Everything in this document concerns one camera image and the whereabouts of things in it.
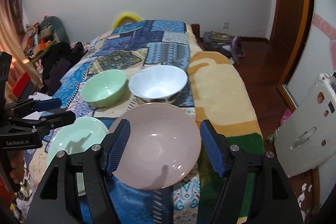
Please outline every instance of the bowl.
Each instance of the bowl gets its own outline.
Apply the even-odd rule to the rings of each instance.
[[[131,135],[113,173],[124,184],[144,190],[171,186],[195,166],[201,151],[200,131],[192,116],[165,103],[137,106],[121,119],[131,124]]]
[[[126,74],[118,69],[106,70],[90,78],[82,87],[81,97],[90,105],[106,107],[124,94]]]
[[[129,90],[145,103],[173,103],[187,84],[184,70],[168,65],[150,67],[135,74]]]
[[[47,164],[49,165],[58,151],[68,154],[86,151],[94,144],[99,144],[109,130],[102,121],[94,117],[81,117],[62,127],[49,147]],[[77,173],[78,194],[85,195],[83,173]]]

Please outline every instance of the pink bunny toy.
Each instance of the pink bunny toy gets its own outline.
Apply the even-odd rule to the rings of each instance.
[[[39,60],[39,62],[35,63],[35,66],[37,68],[37,73],[40,77],[41,83],[42,83],[42,74],[43,74],[43,66],[42,66],[42,61],[41,59]]]

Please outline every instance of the wall socket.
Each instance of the wall socket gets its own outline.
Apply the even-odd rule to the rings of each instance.
[[[224,22],[223,23],[223,28],[224,29],[229,29],[229,22]]]

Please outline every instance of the green blanket section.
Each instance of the green blanket section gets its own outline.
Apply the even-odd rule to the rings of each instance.
[[[245,152],[262,154],[264,153],[263,138],[258,133],[249,135],[229,137],[230,144],[236,144]],[[202,145],[201,154],[198,159],[200,200],[198,208],[197,223],[208,223],[221,194],[225,178],[221,178],[214,172],[205,147]],[[246,217],[250,208],[250,201],[253,188],[253,174],[248,174],[243,204],[240,210],[240,217]]]

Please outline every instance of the human hand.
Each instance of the human hand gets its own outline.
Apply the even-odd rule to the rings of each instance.
[[[13,168],[10,173],[10,177],[14,180],[14,183],[16,184],[19,184],[21,181],[23,181],[23,178],[25,176],[25,161],[23,159],[24,153],[24,150],[17,151],[17,153],[10,161],[10,165]]]

